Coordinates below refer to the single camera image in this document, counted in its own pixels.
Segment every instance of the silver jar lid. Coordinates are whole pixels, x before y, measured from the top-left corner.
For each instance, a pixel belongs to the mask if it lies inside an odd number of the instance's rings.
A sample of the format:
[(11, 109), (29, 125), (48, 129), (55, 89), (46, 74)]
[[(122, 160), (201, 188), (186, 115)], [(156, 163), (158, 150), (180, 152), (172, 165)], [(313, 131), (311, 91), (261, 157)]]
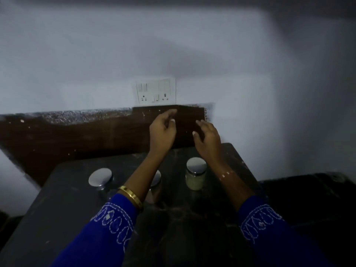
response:
[(200, 157), (192, 157), (187, 161), (187, 169), (194, 175), (202, 175), (207, 170), (207, 163)]
[(151, 187), (154, 187), (157, 185), (161, 180), (161, 173), (160, 171), (156, 171), (156, 174), (154, 175), (154, 179), (152, 180)]
[(108, 168), (101, 168), (94, 171), (89, 177), (89, 184), (96, 188), (104, 188), (105, 184), (111, 179), (112, 172)]

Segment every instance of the black table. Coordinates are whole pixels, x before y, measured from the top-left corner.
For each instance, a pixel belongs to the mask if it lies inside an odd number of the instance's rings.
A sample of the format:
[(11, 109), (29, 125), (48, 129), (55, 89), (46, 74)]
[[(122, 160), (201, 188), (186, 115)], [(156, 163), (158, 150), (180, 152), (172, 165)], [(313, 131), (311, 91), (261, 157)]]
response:
[[(222, 145), (230, 166), (258, 194), (262, 189), (230, 143)], [(99, 168), (122, 185), (146, 154), (70, 161), (58, 165), (0, 254), (2, 267), (47, 267), (103, 205), (88, 184)], [(159, 170), (162, 197), (144, 204), (123, 266), (252, 266), (247, 242), (234, 223), (235, 212), (210, 169), (201, 191), (185, 184), (185, 164), (195, 148), (173, 149)]]

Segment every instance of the black countertop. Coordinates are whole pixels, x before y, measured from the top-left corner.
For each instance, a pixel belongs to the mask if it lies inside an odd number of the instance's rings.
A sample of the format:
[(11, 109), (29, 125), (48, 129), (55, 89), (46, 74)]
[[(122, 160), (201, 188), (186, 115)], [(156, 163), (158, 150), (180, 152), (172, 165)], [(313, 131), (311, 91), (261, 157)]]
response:
[[(222, 145), (229, 165), (258, 194), (263, 192), (230, 143)], [(70, 161), (58, 165), (0, 254), (0, 266), (49, 266), (103, 205), (88, 183), (109, 168), (122, 185), (146, 154)], [(247, 242), (234, 223), (235, 212), (210, 169), (201, 191), (185, 184), (185, 164), (196, 149), (173, 149), (159, 170), (162, 197), (144, 204), (123, 266), (252, 266)]]

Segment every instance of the blue sleeve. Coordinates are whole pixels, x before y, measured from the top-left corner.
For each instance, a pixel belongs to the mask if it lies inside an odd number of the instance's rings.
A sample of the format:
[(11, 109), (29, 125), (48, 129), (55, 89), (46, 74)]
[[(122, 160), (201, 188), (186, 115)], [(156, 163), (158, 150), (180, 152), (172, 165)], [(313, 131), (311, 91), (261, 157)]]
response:
[(257, 196), (241, 206), (238, 224), (257, 266), (333, 266), (318, 245), (298, 235)]
[(137, 210), (122, 194), (107, 202), (52, 267), (121, 266), (136, 223)]

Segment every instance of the finger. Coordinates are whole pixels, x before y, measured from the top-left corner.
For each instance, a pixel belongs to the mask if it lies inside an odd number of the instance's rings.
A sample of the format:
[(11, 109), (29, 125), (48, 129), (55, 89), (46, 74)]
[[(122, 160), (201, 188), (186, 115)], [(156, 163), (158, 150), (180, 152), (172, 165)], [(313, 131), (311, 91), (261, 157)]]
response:
[(194, 139), (194, 143), (195, 143), (195, 147), (196, 148), (199, 148), (200, 146), (203, 145), (203, 142), (200, 139), (200, 136), (199, 136), (198, 132), (193, 131), (193, 139)]
[(168, 128), (166, 130), (168, 133), (171, 133), (172, 135), (175, 135), (177, 130), (176, 130), (176, 120), (171, 119), (168, 124)]
[(197, 125), (199, 125), (200, 126), (200, 128), (202, 129), (202, 131), (204, 132), (204, 133), (207, 133), (207, 132), (209, 132), (210, 131), (210, 129), (209, 129), (209, 127), (206, 125), (206, 124), (204, 124), (202, 121), (195, 121), (196, 123), (197, 123)]
[(168, 121), (170, 118), (172, 118), (176, 113), (177, 113), (177, 109), (175, 109), (175, 108), (167, 110), (167, 111), (163, 112), (162, 114), (158, 115), (156, 120), (164, 123), (164, 122)]
[(204, 120), (201, 120), (201, 122), (202, 122), (203, 124), (206, 124), (206, 125), (207, 125), (207, 127), (208, 127), (211, 131), (213, 131), (213, 132), (217, 132), (217, 130), (216, 130), (216, 128), (215, 128), (215, 126), (214, 126), (212, 123), (209, 123), (209, 122), (204, 121)]

